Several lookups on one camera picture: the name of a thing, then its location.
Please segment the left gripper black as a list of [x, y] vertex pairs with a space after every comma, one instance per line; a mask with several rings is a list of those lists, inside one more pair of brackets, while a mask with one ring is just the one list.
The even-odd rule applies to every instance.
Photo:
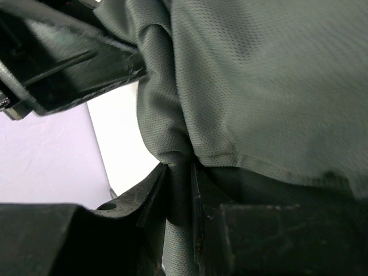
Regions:
[[93, 5], [1, 6], [1, 111], [12, 120], [74, 108], [138, 81], [138, 49], [111, 34]]

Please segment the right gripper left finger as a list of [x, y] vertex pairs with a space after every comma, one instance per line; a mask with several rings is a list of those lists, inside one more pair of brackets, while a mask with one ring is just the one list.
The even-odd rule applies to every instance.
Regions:
[[157, 165], [141, 182], [94, 213], [116, 223], [112, 233], [124, 275], [164, 275], [163, 239], [167, 215], [167, 166]]

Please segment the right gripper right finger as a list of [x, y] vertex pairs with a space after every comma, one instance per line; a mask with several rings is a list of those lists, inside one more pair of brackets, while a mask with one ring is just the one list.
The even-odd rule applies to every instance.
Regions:
[[239, 234], [238, 205], [203, 171], [191, 167], [194, 258], [200, 265], [234, 265]]

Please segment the dark grey t shirt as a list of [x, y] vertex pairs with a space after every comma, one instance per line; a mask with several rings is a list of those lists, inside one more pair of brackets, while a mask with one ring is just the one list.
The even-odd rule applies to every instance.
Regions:
[[366, 1], [102, 1], [147, 74], [137, 121], [170, 172], [163, 263], [198, 275], [191, 164], [251, 204], [367, 202]]

